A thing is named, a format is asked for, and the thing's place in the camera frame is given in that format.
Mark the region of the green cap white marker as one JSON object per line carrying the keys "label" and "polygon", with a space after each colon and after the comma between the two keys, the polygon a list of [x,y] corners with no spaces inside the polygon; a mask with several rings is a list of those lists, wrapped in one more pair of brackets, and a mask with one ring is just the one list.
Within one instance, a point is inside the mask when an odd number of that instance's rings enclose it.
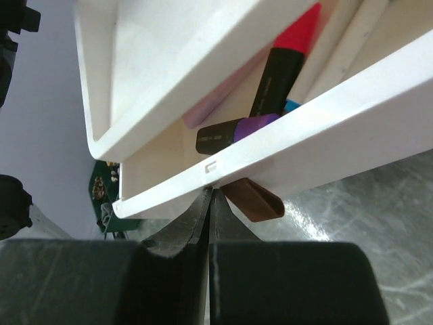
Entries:
{"label": "green cap white marker", "polygon": [[305,103],[342,82],[389,3],[391,1],[362,2],[330,59],[307,94]]}

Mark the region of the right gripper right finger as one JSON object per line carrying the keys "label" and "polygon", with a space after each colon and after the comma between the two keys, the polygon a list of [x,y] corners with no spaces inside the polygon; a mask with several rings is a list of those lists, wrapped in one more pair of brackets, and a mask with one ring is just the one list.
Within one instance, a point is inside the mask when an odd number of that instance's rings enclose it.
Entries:
{"label": "right gripper right finger", "polygon": [[211,324],[232,324],[236,290],[240,287],[241,258],[238,248],[243,242],[260,239],[231,210],[220,189],[212,191],[209,229],[209,308]]}

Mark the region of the blue cap white marker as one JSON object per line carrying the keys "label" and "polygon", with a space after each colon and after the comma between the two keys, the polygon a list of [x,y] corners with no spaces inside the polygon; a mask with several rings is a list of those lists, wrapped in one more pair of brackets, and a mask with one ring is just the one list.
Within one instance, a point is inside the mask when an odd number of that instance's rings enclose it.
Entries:
{"label": "blue cap white marker", "polygon": [[294,111],[295,109],[299,108],[301,106],[300,103],[295,102],[293,100],[287,99],[285,106],[283,108],[283,114],[287,114],[289,112]]}

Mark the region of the black purple highlighter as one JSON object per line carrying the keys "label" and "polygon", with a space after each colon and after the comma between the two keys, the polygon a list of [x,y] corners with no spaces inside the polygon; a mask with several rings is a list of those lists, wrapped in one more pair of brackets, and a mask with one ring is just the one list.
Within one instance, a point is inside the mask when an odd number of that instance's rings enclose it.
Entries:
{"label": "black purple highlighter", "polygon": [[196,151],[199,154],[216,154],[279,118],[278,114],[266,114],[203,127],[197,132]]}

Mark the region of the white top drawer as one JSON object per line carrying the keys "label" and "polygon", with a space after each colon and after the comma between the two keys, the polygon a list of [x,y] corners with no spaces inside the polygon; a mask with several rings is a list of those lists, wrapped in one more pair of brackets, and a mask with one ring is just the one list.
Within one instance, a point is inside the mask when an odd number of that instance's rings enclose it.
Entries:
{"label": "white top drawer", "polygon": [[121,219],[174,219],[247,177],[289,196],[432,148],[432,2],[393,1],[345,80],[214,156],[174,122],[120,167]]}

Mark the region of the black pink highlighter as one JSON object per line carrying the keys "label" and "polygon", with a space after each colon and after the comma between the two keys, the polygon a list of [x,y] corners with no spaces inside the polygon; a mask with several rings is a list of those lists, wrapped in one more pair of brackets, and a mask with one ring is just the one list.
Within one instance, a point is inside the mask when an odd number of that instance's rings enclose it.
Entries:
{"label": "black pink highlighter", "polygon": [[250,110],[250,117],[282,114],[286,98],[304,64],[321,4],[312,5],[274,41]]}

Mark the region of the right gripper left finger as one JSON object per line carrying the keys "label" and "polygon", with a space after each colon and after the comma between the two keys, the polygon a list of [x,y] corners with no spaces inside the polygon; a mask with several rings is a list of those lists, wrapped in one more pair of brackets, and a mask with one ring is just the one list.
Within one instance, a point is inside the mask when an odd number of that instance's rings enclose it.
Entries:
{"label": "right gripper left finger", "polygon": [[147,324],[203,324],[207,291],[210,201],[200,192],[187,210],[142,242]]}

